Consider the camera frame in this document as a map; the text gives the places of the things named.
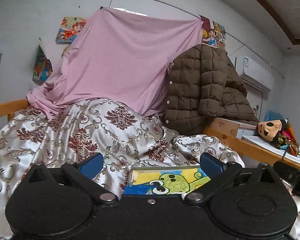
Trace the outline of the metal tray with frog picture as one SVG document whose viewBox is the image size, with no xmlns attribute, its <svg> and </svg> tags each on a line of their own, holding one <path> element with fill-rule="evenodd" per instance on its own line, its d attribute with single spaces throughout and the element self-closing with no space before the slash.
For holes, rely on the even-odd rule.
<svg viewBox="0 0 300 240">
<path fill-rule="evenodd" d="M 199 165 L 139 167 L 129 172 L 125 195 L 186 195 L 210 181 Z"/>
</svg>

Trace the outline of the plush doll head toy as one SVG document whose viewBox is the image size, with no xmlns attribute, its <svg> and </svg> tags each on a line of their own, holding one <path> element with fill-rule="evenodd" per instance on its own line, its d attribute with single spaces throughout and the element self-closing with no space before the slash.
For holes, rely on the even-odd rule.
<svg viewBox="0 0 300 240">
<path fill-rule="evenodd" d="M 285 150 L 293 156 L 300 153 L 299 144 L 288 119 L 259 122 L 257 132 L 277 149 Z"/>
</svg>

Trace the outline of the floral satin bedspread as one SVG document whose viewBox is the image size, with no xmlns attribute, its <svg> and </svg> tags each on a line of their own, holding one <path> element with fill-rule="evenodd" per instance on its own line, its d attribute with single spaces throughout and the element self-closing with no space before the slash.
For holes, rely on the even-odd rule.
<svg viewBox="0 0 300 240">
<path fill-rule="evenodd" d="M 62 165 L 95 153 L 92 180 Z M 242 172 L 186 195 L 125 195 L 139 167 L 200 166 L 208 153 Z M 300 239 L 300 197 L 273 165 L 109 99 L 83 100 L 53 118 L 34 106 L 0 130 L 0 239 Z"/>
</svg>

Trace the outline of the brown quilted jacket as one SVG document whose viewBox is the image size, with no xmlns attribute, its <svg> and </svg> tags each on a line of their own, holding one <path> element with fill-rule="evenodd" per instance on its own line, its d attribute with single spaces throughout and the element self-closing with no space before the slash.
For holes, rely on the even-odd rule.
<svg viewBox="0 0 300 240">
<path fill-rule="evenodd" d="M 247 94 L 227 52 L 198 44 L 168 67 L 162 121 L 182 135 L 201 133 L 214 118 L 256 125 Z"/>
</svg>

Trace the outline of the white air conditioner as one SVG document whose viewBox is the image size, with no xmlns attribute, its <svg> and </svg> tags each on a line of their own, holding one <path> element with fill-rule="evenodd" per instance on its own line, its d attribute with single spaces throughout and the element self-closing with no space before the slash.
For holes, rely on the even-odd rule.
<svg viewBox="0 0 300 240">
<path fill-rule="evenodd" d="M 247 56 L 236 57 L 235 69 L 245 83 L 261 92 L 268 93 L 274 87 L 274 78 L 270 70 L 266 70 Z"/>
</svg>

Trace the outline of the colourful kite poster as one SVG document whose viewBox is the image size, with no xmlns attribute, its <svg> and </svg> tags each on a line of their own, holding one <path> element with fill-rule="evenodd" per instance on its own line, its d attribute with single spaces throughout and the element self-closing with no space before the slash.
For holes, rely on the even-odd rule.
<svg viewBox="0 0 300 240">
<path fill-rule="evenodd" d="M 34 82 L 45 82 L 52 74 L 53 68 L 50 59 L 47 58 L 41 38 L 38 38 L 38 50 L 33 69 Z"/>
</svg>

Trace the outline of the pink hanging sheet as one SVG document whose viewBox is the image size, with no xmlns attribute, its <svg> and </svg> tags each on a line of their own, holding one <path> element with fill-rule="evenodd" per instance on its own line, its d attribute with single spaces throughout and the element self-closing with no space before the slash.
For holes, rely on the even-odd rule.
<svg viewBox="0 0 300 240">
<path fill-rule="evenodd" d="M 175 57 L 200 44 L 202 22 L 139 16 L 112 8 L 96 11 L 28 102 L 51 118 L 92 98 L 125 103 L 152 115 L 163 110 L 166 71 Z"/>
</svg>

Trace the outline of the cartoon poster right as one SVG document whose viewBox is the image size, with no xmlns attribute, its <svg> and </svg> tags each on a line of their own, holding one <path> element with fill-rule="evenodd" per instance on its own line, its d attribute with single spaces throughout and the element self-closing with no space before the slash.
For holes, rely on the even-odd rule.
<svg viewBox="0 0 300 240">
<path fill-rule="evenodd" d="M 202 20 L 202 43 L 215 48 L 225 49 L 226 44 L 226 31 L 225 28 L 210 20 L 202 15 L 200 15 Z"/>
</svg>

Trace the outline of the cartoon girl poster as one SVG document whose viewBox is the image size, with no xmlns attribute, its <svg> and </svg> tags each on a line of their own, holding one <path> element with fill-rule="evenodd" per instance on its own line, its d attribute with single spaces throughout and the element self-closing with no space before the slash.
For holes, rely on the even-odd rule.
<svg viewBox="0 0 300 240">
<path fill-rule="evenodd" d="M 56 42 L 60 44 L 71 44 L 86 24 L 82 17 L 66 16 L 62 19 Z"/>
</svg>

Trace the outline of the wooden bed frame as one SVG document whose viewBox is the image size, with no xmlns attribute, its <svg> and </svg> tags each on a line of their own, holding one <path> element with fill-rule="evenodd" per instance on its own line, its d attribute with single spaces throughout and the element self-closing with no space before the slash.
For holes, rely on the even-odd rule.
<svg viewBox="0 0 300 240">
<path fill-rule="evenodd" d="M 26 109 L 29 106 L 27 99 L 5 102 L 0 104 L 0 118 L 7 116 L 8 120 L 14 118 L 16 112 Z M 246 139 L 238 139 L 236 137 L 223 134 L 209 126 L 203 130 L 203 134 L 216 137 L 221 140 L 226 146 L 239 153 L 240 156 L 250 157 L 259 162 L 265 162 L 273 165 L 276 161 L 284 163 L 300 169 L 300 158 L 290 154 L 284 154 L 278 149 L 268 150 L 256 144 L 248 142 Z"/>
</svg>

